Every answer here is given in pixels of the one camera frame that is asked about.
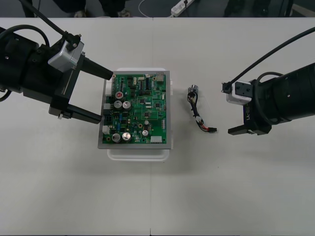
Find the gray metal frame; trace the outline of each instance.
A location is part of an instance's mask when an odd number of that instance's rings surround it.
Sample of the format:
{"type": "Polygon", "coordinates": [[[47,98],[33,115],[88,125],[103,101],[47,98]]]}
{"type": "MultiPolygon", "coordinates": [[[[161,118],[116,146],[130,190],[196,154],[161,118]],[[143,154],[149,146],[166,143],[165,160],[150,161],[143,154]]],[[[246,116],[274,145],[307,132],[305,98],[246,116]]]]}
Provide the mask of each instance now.
{"type": "Polygon", "coordinates": [[[104,81],[103,98],[101,105],[101,115],[102,121],[99,125],[98,133],[98,148],[99,149],[171,149],[172,148],[172,135],[171,135],[171,83],[170,83],[170,72],[169,71],[116,71],[114,74],[119,75],[132,75],[132,74],[157,74],[158,72],[163,72],[166,75],[166,144],[103,144],[103,106],[106,102],[105,89],[106,80],[104,81]]]}

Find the wire harness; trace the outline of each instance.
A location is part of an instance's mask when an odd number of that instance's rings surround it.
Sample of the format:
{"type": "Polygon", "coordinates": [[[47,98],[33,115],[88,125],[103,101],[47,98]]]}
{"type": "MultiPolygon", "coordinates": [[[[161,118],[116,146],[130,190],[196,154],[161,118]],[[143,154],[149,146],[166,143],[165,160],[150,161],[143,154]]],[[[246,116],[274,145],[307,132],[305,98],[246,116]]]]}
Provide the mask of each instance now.
{"type": "Polygon", "coordinates": [[[191,105],[191,110],[193,112],[193,117],[195,117],[198,127],[202,131],[207,132],[207,133],[215,133],[215,132],[217,132],[218,131],[217,128],[206,127],[204,125],[204,121],[203,121],[202,117],[198,113],[198,110],[197,110],[198,86],[192,85],[191,87],[188,88],[187,101],[191,105]]]}

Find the person's leg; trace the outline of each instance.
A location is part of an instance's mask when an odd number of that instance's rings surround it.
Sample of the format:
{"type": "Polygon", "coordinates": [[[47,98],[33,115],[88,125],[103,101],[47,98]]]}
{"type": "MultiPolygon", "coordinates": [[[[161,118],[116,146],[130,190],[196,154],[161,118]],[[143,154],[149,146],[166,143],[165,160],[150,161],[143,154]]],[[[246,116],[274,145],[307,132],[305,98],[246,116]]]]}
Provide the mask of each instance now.
{"type": "Polygon", "coordinates": [[[125,4],[126,0],[114,0],[114,6],[117,12],[124,10],[125,4]]]}
{"type": "Polygon", "coordinates": [[[109,17],[118,17],[114,0],[99,0],[99,2],[102,5],[103,11],[107,13],[109,17]]]}
{"type": "Polygon", "coordinates": [[[269,14],[269,4],[271,0],[255,0],[252,11],[255,17],[267,17],[269,14]]]}
{"type": "Polygon", "coordinates": [[[54,0],[55,4],[65,13],[85,10],[86,0],[54,0]]]}
{"type": "Polygon", "coordinates": [[[130,17],[131,14],[125,8],[126,0],[113,0],[115,9],[118,12],[119,17],[130,17]]]}

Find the shoe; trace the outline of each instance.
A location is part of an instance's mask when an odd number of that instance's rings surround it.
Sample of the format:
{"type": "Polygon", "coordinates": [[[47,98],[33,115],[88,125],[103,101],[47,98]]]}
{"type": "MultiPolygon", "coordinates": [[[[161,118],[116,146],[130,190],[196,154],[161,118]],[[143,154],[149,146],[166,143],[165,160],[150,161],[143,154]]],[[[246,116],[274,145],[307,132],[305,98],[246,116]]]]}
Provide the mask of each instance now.
{"type": "Polygon", "coordinates": [[[76,13],[74,13],[74,18],[86,18],[87,14],[85,12],[85,10],[81,10],[81,11],[77,11],[76,13]]]}
{"type": "Polygon", "coordinates": [[[117,12],[119,17],[131,17],[130,11],[124,8],[122,11],[117,12]]]}

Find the floor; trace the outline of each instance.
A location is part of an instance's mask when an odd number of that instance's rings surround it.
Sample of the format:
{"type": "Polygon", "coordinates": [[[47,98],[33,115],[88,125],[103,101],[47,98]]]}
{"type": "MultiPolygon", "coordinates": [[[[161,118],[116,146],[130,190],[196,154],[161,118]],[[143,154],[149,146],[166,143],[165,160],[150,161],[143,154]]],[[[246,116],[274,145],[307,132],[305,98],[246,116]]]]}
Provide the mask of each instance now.
{"type": "MultiPolygon", "coordinates": [[[[167,17],[170,15],[170,9],[178,3],[179,0],[146,0],[141,5],[143,13],[150,17],[167,17]]],[[[278,17],[283,15],[288,0],[271,0],[269,5],[269,17],[278,17]]],[[[0,17],[24,17],[21,4],[17,0],[0,0],[0,17]]],[[[141,0],[129,0],[126,2],[126,8],[129,9],[133,17],[143,17],[138,10],[141,0]]],[[[231,17],[253,17],[251,11],[254,0],[245,0],[246,4],[242,11],[233,13],[231,17]]],[[[39,0],[33,0],[33,5],[38,7],[39,0]]],[[[190,17],[222,17],[228,0],[195,0],[189,7],[190,17]]],[[[295,0],[294,3],[304,9],[315,12],[314,0],[295,0]]],[[[104,16],[98,0],[87,0],[87,10],[91,17],[104,16]]],[[[71,14],[62,12],[52,0],[41,0],[40,11],[47,17],[71,17],[71,14]]],[[[293,11],[295,17],[303,17],[299,12],[293,11]]]]}

